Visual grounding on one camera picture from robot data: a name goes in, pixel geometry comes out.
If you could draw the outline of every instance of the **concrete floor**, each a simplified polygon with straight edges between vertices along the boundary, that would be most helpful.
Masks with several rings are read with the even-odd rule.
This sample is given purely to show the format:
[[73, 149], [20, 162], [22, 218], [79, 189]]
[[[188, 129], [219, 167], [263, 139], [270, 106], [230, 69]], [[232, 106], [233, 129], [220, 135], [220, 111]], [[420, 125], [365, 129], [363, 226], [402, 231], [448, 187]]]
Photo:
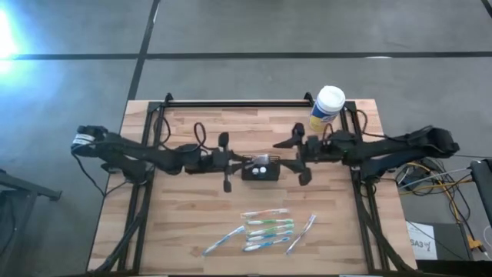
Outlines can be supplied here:
[[[152, 0], [0, 4], [18, 54], [138, 53]], [[492, 51], [491, 27], [479, 0], [166, 0], [148, 52]], [[63, 190], [59, 202], [36, 204], [18, 276], [85, 270], [101, 196], [69, 146], [79, 125], [119, 130], [135, 64], [0, 62], [0, 168]], [[330, 84], [349, 98], [375, 98], [389, 135], [433, 124], [453, 132], [461, 154], [492, 155], [491, 72], [492, 58], [146, 61], [136, 99], [166, 92], [179, 99], [300, 98]], [[99, 163], [83, 162], [104, 187]], [[469, 162], [444, 161], [449, 169]], [[483, 240], [488, 223], [477, 190], [463, 191], [471, 228]], [[454, 221], [442, 195], [402, 202], [411, 221]]]

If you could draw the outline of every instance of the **wooden table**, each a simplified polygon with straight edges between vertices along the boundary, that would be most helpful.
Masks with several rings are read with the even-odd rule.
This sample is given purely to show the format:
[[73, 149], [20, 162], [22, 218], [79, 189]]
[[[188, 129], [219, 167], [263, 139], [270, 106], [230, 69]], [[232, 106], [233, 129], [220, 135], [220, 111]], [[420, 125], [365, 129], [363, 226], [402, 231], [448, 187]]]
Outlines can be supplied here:
[[[368, 117], [367, 132], [382, 133], [376, 103], [356, 100]], [[130, 101], [121, 134], [141, 141], [148, 101]], [[229, 132], [230, 148], [238, 154], [270, 153], [293, 158], [293, 149], [271, 146], [290, 137], [295, 122], [302, 122], [308, 134], [309, 108], [167, 108], [171, 126], [168, 146], [194, 142], [193, 124], [202, 122], [207, 143], [216, 146], [218, 134]], [[334, 122], [341, 128], [340, 119]], [[338, 274], [365, 273], [360, 229], [349, 168], [340, 163], [309, 165], [313, 180], [298, 184], [296, 174], [281, 169], [278, 182], [244, 182], [240, 172], [231, 178], [232, 193], [222, 191], [223, 174], [177, 176], [157, 172], [151, 198], [141, 274], [225, 275], [225, 274]], [[112, 175], [108, 189], [122, 182]], [[100, 265], [120, 240], [125, 226], [131, 187], [122, 187], [106, 198], [95, 236], [89, 269]], [[393, 182], [377, 184], [377, 205], [383, 233], [405, 262], [416, 268], [414, 254]], [[294, 253], [284, 254], [288, 243], [256, 252], [242, 252], [244, 236], [237, 235], [207, 257], [201, 252], [244, 222], [246, 211], [289, 208], [299, 232], [311, 213], [317, 219], [298, 243]], [[377, 247], [372, 239], [374, 258]], [[133, 259], [130, 251], [128, 261]]]

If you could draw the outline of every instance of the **toothbrush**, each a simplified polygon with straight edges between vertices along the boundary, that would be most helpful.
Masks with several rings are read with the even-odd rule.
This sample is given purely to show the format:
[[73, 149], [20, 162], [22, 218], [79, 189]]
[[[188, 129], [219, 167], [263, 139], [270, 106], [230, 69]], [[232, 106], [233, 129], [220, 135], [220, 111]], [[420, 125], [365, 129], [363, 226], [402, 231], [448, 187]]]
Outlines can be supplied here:
[[279, 232], [279, 233], [276, 233], [276, 234], [257, 235], [257, 236], [254, 236], [254, 237], [247, 238], [246, 241], [248, 241], [248, 242], [257, 242], [257, 241], [262, 240], [262, 239], [274, 238], [274, 237], [279, 236], [279, 235], [292, 235], [292, 234], [294, 234], [294, 232], [292, 230], [287, 230], [285, 232]]
[[229, 240], [233, 235], [237, 235], [237, 234], [241, 234], [242, 232], [246, 231], [246, 228], [244, 226], [240, 226], [238, 227], [237, 229], [235, 229], [234, 231], [228, 233], [224, 238], [222, 238], [220, 241], [214, 243], [212, 246], [210, 246], [209, 248], [205, 249], [201, 255], [205, 256], [207, 255], [208, 253], [214, 251], [219, 245], [221, 245], [222, 243], [226, 242], [227, 240]]
[[260, 212], [245, 212], [241, 213], [241, 218], [242, 219], [249, 219], [257, 215], [280, 215], [280, 214], [285, 214], [289, 213], [288, 209], [269, 209], [269, 210], [264, 210]]
[[294, 224], [280, 225], [280, 226], [275, 226], [275, 227], [271, 227], [271, 228], [268, 228], [268, 229], [263, 229], [263, 230], [257, 230], [257, 231], [249, 232], [248, 233], [248, 236], [271, 234], [271, 233], [274, 233], [277, 230], [292, 229], [292, 228], [294, 228]]
[[294, 223], [293, 219], [265, 219], [265, 220], [250, 220], [249, 225], [261, 225], [269, 223]]
[[279, 235], [292, 235], [294, 234], [294, 232], [292, 230], [288, 230], [288, 231], [285, 231], [285, 232], [279, 232], [277, 234], [269, 234], [269, 235], [258, 235], [258, 236], [255, 236], [255, 237], [251, 237], [251, 238], [247, 238], [246, 239], [246, 246], [252, 246], [252, 245], [255, 245], [255, 244], [258, 244], [260, 242], [258, 241], [261, 241], [261, 240], [264, 240], [264, 239], [271, 239], [271, 238], [274, 238], [274, 237], [277, 237]]
[[292, 253], [292, 250], [294, 250], [294, 246], [296, 243], [298, 243], [299, 239], [301, 239], [301, 237], [311, 228], [311, 226], [313, 225], [313, 222], [314, 220], [316, 219], [316, 215], [311, 215], [309, 217], [309, 220], [306, 222], [306, 225], [304, 226], [304, 228], [302, 229], [302, 232], [301, 234], [299, 234], [295, 240], [292, 242], [291, 246], [289, 246], [289, 248], [287, 249], [287, 251], [285, 252], [285, 255], [289, 255]]
[[244, 252], [250, 252], [250, 251], [257, 250], [257, 249], [262, 249], [262, 248], [269, 247], [269, 246], [272, 246], [272, 245], [277, 244], [277, 243], [280, 243], [280, 242], [288, 242], [289, 239], [291, 239], [291, 238], [284, 237], [284, 238], [278, 239], [276, 241], [263, 242], [263, 243], [257, 244], [257, 245], [246, 246], [246, 247], [243, 248], [243, 251]]

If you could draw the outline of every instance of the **table frame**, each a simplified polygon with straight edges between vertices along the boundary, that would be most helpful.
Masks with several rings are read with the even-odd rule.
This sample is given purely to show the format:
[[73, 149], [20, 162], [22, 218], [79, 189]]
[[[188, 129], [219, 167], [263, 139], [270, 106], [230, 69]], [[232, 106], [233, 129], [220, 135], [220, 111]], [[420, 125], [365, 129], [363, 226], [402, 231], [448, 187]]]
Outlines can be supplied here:
[[[311, 93], [307, 92], [302, 100], [237, 100], [237, 101], [176, 101], [173, 96], [168, 93], [163, 102], [149, 102], [147, 114], [145, 116], [144, 131], [142, 133], [141, 143], [144, 146], [148, 145], [148, 139], [152, 128], [152, 120], [155, 114], [157, 118], [162, 118], [165, 115], [166, 108], [209, 108], [209, 107], [306, 107], [310, 108], [314, 104]], [[349, 120], [347, 114], [350, 115], [351, 124], [354, 128], [354, 133], [358, 140], [362, 140], [362, 131], [359, 119], [357, 117], [357, 106], [355, 102], [348, 101], [345, 103], [344, 109], [340, 113], [342, 129], [349, 130]], [[159, 120], [155, 124], [155, 133], [152, 145], [157, 148], [161, 137], [163, 121]], [[381, 221], [377, 211], [376, 198], [374, 197], [373, 184], [362, 182], [360, 179], [361, 172], [364, 167], [351, 167], [351, 181], [354, 189], [354, 199], [357, 209], [357, 217], [361, 231], [362, 247], [364, 248], [364, 257], [367, 263], [367, 273], [371, 275], [382, 276], [435, 276], [423, 272], [416, 272], [410, 266], [406, 265], [401, 257], [391, 247], [391, 244], [384, 237], [381, 231]], [[155, 169], [152, 169], [148, 174], [148, 180], [143, 185], [133, 185], [131, 190], [131, 198], [128, 205], [128, 213], [125, 223], [125, 232], [120, 242], [116, 245], [113, 252], [106, 258], [105, 262], [95, 271], [87, 272], [84, 275], [78, 276], [131, 276], [138, 275], [140, 272], [141, 255], [145, 243], [145, 229], [147, 225], [148, 210], [150, 207], [153, 181], [155, 177]], [[362, 199], [361, 188], [366, 188], [367, 203], [369, 212], [366, 210], [364, 200]], [[141, 203], [141, 208], [137, 211], [138, 196], [141, 188], [144, 188], [144, 195]], [[374, 265], [374, 257], [369, 239], [368, 229], [371, 230], [377, 243], [377, 252], [381, 262], [381, 269], [376, 269]], [[133, 235], [137, 232], [137, 240], [135, 245], [135, 254], [130, 269], [127, 269], [127, 257], [129, 250], [129, 242]], [[388, 259], [390, 259], [397, 271], [390, 270]], [[112, 271], [116, 262], [118, 265], [116, 271]]]

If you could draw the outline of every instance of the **plastic container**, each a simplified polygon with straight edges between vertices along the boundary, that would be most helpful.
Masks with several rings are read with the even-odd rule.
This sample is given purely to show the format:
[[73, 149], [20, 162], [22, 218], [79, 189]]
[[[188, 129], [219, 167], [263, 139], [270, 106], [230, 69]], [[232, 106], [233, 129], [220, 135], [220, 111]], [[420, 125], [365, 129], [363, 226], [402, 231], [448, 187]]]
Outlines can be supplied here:
[[323, 132], [327, 123], [332, 122], [345, 104], [344, 92], [331, 85], [324, 86], [317, 94], [311, 110], [309, 126], [316, 132]]

